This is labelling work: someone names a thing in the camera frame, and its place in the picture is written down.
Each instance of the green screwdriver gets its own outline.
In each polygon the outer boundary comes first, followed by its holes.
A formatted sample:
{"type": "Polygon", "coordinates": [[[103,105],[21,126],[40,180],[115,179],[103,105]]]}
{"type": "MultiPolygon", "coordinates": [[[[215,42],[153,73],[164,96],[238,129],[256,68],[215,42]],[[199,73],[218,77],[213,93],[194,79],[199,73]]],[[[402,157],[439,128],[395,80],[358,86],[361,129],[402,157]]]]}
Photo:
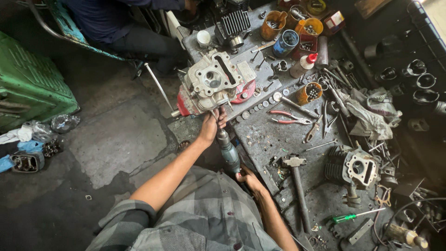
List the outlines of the green screwdriver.
{"type": "Polygon", "coordinates": [[[346,222],[346,221],[349,221],[349,220],[351,220],[351,219],[354,219],[354,218],[358,217],[359,215],[364,215],[364,214],[368,214],[368,213],[374,213],[374,212],[378,212],[378,211],[381,211],[381,210],[384,210],[384,209],[386,209],[386,208],[383,207],[383,208],[380,208],[380,209],[375,209],[375,210],[372,210],[372,211],[368,211],[368,212],[364,212],[364,213],[359,213],[359,214],[354,214],[354,213],[352,213],[352,214],[349,214],[349,215],[337,216],[337,217],[333,217],[331,220],[332,220],[335,224],[339,224],[339,223],[341,223],[341,222],[346,222]]]}

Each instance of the plaid shirt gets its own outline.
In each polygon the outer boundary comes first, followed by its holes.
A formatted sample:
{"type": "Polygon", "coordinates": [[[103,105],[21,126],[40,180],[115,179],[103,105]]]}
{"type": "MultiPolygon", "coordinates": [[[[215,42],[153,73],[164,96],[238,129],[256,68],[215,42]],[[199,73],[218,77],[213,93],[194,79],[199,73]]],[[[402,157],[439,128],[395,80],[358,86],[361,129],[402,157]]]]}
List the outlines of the plaid shirt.
{"type": "Polygon", "coordinates": [[[90,250],[281,250],[254,200],[226,174],[193,166],[163,208],[125,200],[99,221],[90,250]]]}

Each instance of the white cloth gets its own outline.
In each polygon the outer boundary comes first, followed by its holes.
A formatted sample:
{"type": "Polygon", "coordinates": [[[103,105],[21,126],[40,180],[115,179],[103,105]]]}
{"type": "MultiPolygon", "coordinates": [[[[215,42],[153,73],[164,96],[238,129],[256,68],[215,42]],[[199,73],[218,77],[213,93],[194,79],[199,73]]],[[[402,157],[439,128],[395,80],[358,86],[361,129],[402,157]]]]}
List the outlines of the white cloth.
{"type": "Polygon", "coordinates": [[[0,144],[6,144],[14,141],[27,142],[33,135],[32,127],[22,125],[22,128],[11,130],[0,136],[0,144]]]}

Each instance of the pliers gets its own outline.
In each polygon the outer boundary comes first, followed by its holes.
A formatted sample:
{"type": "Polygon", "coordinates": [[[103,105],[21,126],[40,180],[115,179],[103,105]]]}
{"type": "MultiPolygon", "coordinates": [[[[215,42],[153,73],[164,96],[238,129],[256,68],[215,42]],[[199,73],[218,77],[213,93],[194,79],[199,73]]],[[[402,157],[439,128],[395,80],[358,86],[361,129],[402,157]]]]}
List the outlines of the pliers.
{"type": "Polygon", "coordinates": [[[273,121],[281,123],[281,124],[300,123],[300,124],[304,124],[304,125],[309,125],[309,124],[313,123],[309,119],[301,118],[301,117],[295,117],[294,115],[292,115],[291,113],[287,113],[286,111],[270,111],[270,113],[272,113],[272,114],[282,114],[282,115],[286,115],[286,116],[291,117],[291,118],[294,119],[294,120],[277,120],[277,119],[272,118],[273,121]]]}
{"type": "Polygon", "coordinates": [[[328,121],[328,117],[327,117],[327,104],[328,101],[325,101],[325,107],[324,107],[324,118],[325,118],[325,127],[324,127],[324,137],[327,136],[327,134],[330,132],[331,130],[331,125],[336,121],[336,119],[338,119],[339,117],[339,113],[338,115],[336,115],[336,117],[332,120],[332,121],[328,121]]]}

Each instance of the green metal cabinet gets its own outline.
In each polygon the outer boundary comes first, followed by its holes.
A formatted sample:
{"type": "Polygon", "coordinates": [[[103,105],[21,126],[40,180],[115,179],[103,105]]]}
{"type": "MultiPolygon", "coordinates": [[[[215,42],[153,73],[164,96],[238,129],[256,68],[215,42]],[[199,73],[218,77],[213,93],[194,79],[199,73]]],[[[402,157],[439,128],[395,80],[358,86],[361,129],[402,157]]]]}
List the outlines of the green metal cabinet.
{"type": "Polygon", "coordinates": [[[26,104],[23,113],[0,111],[0,133],[35,119],[72,114],[79,105],[51,59],[36,55],[0,32],[0,100],[26,104]]]}

